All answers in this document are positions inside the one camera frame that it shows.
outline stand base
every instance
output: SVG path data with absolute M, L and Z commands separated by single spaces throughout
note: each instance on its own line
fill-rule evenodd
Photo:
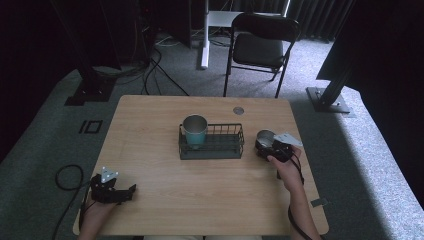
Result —
M 107 102 L 112 94 L 115 86 L 116 78 L 100 77 L 103 82 L 100 85 L 98 92 L 87 92 L 84 86 L 84 81 L 81 81 L 74 96 L 68 97 L 65 106 L 83 106 L 85 102 Z
M 325 91 L 325 88 L 316 88 L 316 87 L 308 87 L 306 88 L 306 92 L 308 93 L 309 99 L 311 99 L 312 104 L 314 105 L 315 111 L 317 112 L 329 112 L 329 113 L 350 113 L 351 110 L 342 97 L 339 95 L 336 101 L 330 105 L 322 105 L 320 102 L 320 98 L 322 93 Z

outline black wire basket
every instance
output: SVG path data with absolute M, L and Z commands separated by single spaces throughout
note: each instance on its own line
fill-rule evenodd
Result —
M 203 144 L 188 144 L 180 124 L 179 149 L 181 160 L 241 158 L 244 137 L 240 123 L 208 124 Z

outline gray carpet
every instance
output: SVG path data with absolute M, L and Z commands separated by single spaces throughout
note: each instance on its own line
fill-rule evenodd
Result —
M 215 40 L 228 42 L 224 38 Z M 207 70 L 200 69 L 201 47 L 197 42 L 192 49 L 166 41 L 156 48 L 161 55 L 154 52 L 153 59 L 161 58 L 159 65 L 172 81 L 156 68 L 146 84 L 149 94 L 184 95 L 177 83 L 191 96 L 222 96 L 228 48 L 211 44 Z M 306 87 L 328 85 L 328 81 L 315 78 L 330 48 L 331 44 L 318 41 L 296 43 L 280 93 L 280 98 L 288 99 L 292 105 L 319 194 L 330 202 L 324 207 L 330 225 L 324 237 L 424 239 L 423 210 L 359 93 L 348 88 L 342 92 L 353 111 L 349 115 L 317 113 L 308 99 Z M 78 72 L 71 72 L 57 84 L 0 165 L 0 239 L 51 238 L 73 196 L 72 191 L 56 186 L 56 172 L 65 165 L 78 164 L 84 170 L 84 181 L 89 180 L 119 98 L 125 94 L 146 94 L 143 79 L 149 70 L 139 76 L 119 78 L 109 102 L 88 102 L 79 107 L 64 106 L 78 87 Z M 267 74 L 234 70 L 227 96 L 273 98 L 277 82 L 266 79 Z M 103 124 L 98 133 L 80 131 L 84 121 L 100 120 Z M 69 187 L 77 185 L 78 178 L 75 169 L 68 169 L 60 179 Z M 72 225 L 82 198 L 80 192 L 59 228 L 58 239 L 76 239 Z

